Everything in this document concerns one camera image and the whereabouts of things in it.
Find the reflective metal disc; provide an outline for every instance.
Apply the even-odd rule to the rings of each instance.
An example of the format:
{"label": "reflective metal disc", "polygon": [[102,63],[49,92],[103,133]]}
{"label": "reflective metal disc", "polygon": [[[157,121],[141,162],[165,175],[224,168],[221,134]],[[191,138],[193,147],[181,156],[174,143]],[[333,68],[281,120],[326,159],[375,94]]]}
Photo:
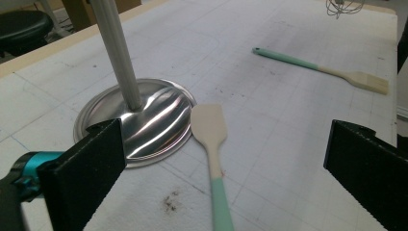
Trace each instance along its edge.
{"label": "reflective metal disc", "polygon": [[79,113],[74,140],[91,125],[112,118],[122,120],[127,167],[142,167],[174,153],[191,136],[190,113],[196,104],[183,87],[167,80],[138,79],[142,106],[131,112],[119,86],[96,95]]}

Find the stain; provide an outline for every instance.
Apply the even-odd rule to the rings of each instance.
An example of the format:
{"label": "stain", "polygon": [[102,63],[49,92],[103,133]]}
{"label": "stain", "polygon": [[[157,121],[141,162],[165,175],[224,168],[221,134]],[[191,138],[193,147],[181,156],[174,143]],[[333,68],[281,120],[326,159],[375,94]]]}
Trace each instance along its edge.
{"label": "stain", "polygon": [[64,63],[64,62],[59,62],[60,64],[64,64],[66,67],[76,67],[77,65],[76,64],[67,64],[67,63]]}
{"label": "stain", "polygon": [[281,24],[281,25],[284,25],[284,26],[287,26],[287,27],[294,27],[292,24],[289,24],[289,23],[286,22],[286,21],[278,21],[278,22],[276,22],[276,23]]}
{"label": "stain", "polygon": [[176,189],[163,199],[164,210],[168,215],[177,213],[182,207],[182,204],[179,202],[179,195],[180,190]]}

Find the spatula blade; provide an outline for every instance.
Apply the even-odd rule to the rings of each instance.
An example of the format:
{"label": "spatula blade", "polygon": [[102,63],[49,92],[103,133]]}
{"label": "spatula blade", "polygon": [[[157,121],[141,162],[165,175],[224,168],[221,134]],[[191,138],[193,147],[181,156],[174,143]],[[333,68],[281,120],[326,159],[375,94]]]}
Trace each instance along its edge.
{"label": "spatula blade", "polygon": [[221,144],[227,138],[222,108],[219,104],[199,104],[191,110],[191,130],[201,143]]}
{"label": "spatula blade", "polygon": [[349,72],[344,75],[348,75],[346,80],[358,88],[381,94],[388,93],[388,81],[385,79],[361,71]]}

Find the metal pole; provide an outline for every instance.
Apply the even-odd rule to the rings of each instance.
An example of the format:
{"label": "metal pole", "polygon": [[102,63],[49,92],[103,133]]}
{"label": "metal pole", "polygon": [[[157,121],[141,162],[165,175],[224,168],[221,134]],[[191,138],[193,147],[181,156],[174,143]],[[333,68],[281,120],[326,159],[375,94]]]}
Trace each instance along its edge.
{"label": "metal pole", "polygon": [[123,99],[131,111],[141,106],[135,71],[130,61],[115,0],[90,0]]}

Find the teal spatula handle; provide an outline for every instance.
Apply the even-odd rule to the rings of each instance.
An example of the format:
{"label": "teal spatula handle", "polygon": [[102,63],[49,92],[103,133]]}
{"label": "teal spatula handle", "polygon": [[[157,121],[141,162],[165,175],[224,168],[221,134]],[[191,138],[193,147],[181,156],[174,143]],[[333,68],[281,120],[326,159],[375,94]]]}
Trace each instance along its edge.
{"label": "teal spatula handle", "polygon": [[274,60],[282,61],[289,64],[300,65],[309,69],[319,70],[319,67],[316,64],[312,64],[306,61],[302,61],[300,59],[284,55],[281,53],[277,53],[274,51],[266,50],[263,48],[254,47],[252,48],[252,52],[261,56],[265,56]]}
{"label": "teal spatula handle", "polygon": [[211,180],[214,231],[234,231],[224,183],[221,177]]}

